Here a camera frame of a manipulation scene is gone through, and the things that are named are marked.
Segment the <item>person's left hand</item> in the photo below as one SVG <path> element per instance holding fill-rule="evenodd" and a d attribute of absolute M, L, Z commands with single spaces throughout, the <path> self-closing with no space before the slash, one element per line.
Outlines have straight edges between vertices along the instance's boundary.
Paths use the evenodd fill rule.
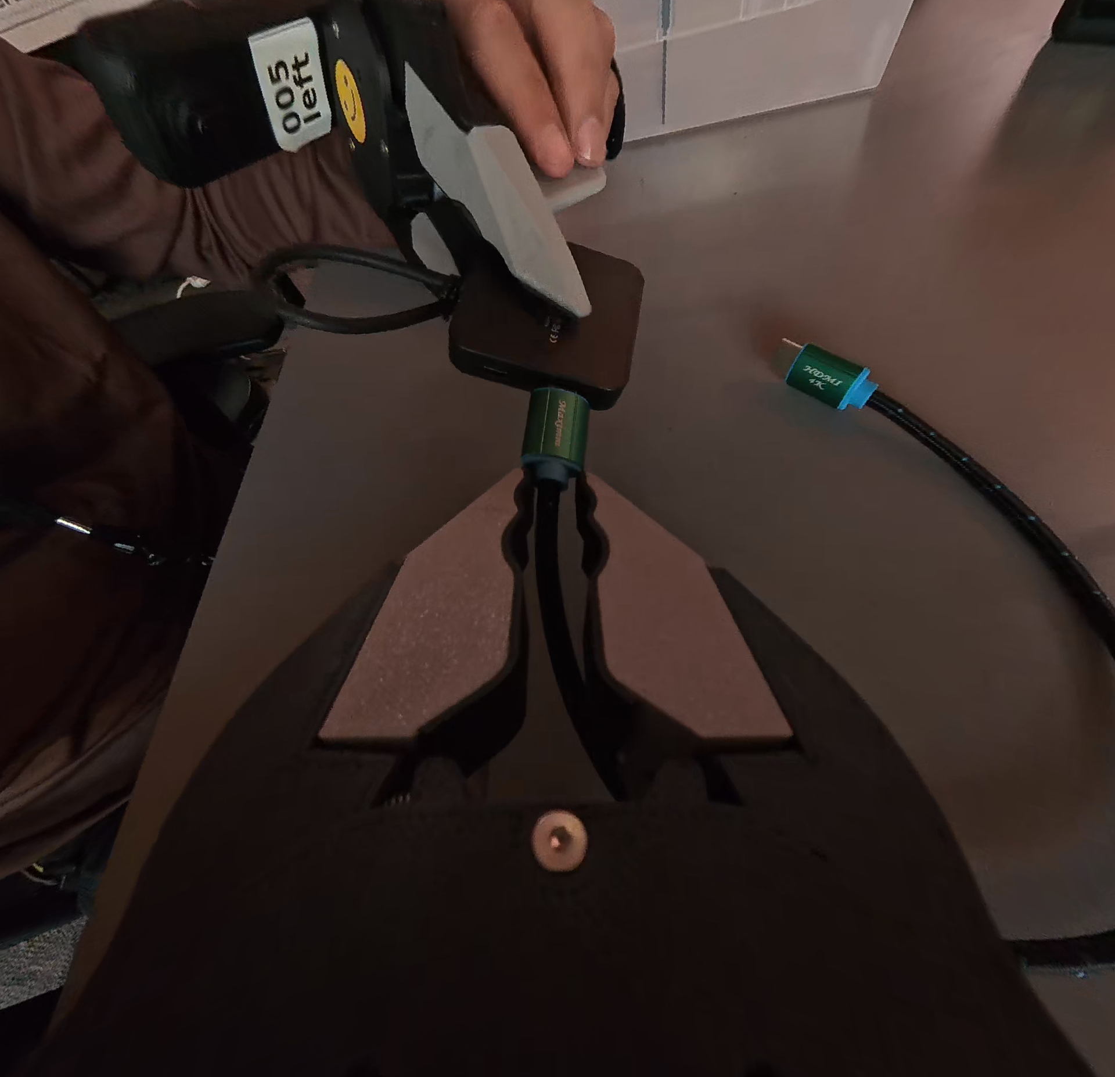
<path fill-rule="evenodd" d="M 621 94 L 615 33 L 593 0 L 439 0 L 464 58 L 552 178 L 603 166 Z"/>

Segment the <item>dark device with green light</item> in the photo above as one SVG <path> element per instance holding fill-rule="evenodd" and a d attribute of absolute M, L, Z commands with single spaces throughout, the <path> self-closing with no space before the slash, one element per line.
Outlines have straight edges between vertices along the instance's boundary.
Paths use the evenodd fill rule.
<path fill-rule="evenodd" d="M 1114 46 L 1114 0 L 1066 0 L 1051 23 L 1051 40 Z"/>

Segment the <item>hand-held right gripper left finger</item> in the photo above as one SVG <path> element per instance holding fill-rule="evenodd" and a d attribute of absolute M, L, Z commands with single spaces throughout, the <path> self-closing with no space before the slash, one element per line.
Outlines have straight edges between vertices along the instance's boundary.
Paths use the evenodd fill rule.
<path fill-rule="evenodd" d="M 322 676 L 316 748 L 376 767 L 372 809 L 411 805 L 420 773 L 467 786 L 526 714 L 529 487 L 511 470 L 372 583 Z"/>

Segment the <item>clear plastic storage box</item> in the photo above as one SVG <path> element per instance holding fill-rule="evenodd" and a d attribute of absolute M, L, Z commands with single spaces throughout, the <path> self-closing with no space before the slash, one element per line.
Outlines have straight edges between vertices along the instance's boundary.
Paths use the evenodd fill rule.
<path fill-rule="evenodd" d="M 914 0 L 593 2 L 633 142 L 875 89 Z"/>

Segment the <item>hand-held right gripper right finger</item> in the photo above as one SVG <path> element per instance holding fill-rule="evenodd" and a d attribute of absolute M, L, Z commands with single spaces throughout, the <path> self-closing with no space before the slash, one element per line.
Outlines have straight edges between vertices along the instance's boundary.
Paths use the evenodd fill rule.
<path fill-rule="evenodd" d="M 782 751 L 791 722 L 704 557 L 598 476 L 578 481 L 588 582 L 578 735 L 612 796 L 667 763 Z"/>

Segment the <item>black adapter hub with cable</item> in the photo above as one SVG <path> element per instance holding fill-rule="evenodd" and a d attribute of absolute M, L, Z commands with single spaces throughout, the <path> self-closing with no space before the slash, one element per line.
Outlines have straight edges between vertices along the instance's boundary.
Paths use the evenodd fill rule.
<path fill-rule="evenodd" d="M 484 253 L 466 275 L 427 270 L 370 249 L 295 245 L 269 254 L 251 273 L 252 285 L 278 314 L 295 326 L 336 334 L 377 334 L 442 318 L 448 356 L 460 372 L 518 390 L 562 387 L 603 411 L 630 379 L 644 276 L 629 261 L 572 245 L 591 311 L 568 317 L 522 287 L 500 258 Z M 292 302 L 280 279 L 295 268 L 334 263 L 400 276 L 432 301 L 390 314 L 338 317 Z"/>

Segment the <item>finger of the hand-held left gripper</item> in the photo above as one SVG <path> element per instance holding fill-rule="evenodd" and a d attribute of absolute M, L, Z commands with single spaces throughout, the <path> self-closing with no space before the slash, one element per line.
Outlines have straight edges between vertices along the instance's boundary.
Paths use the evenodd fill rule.
<path fill-rule="evenodd" d="M 435 185 L 468 211 L 522 287 L 568 316 L 589 316 L 576 261 L 514 130 L 463 130 L 413 66 L 405 67 L 405 94 L 417 157 Z"/>
<path fill-rule="evenodd" d="M 428 271 L 443 276 L 464 274 L 464 226 L 457 216 L 415 216 L 411 248 Z"/>

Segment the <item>person's brown clothing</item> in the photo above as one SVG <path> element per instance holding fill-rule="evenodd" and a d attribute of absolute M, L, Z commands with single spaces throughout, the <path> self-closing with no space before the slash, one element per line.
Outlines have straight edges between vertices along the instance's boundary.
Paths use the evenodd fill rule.
<path fill-rule="evenodd" d="M 1 51 L 2 497 L 214 549 L 245 458 L 190 431 L 61 261 L 237 288 L 272 250 L 385 248 L 342 135 L 197 191 L 124 147 L 93 86 Z M 1 872 L 130 794 L 205 585 L 67 528 L 2 527 Z"/>

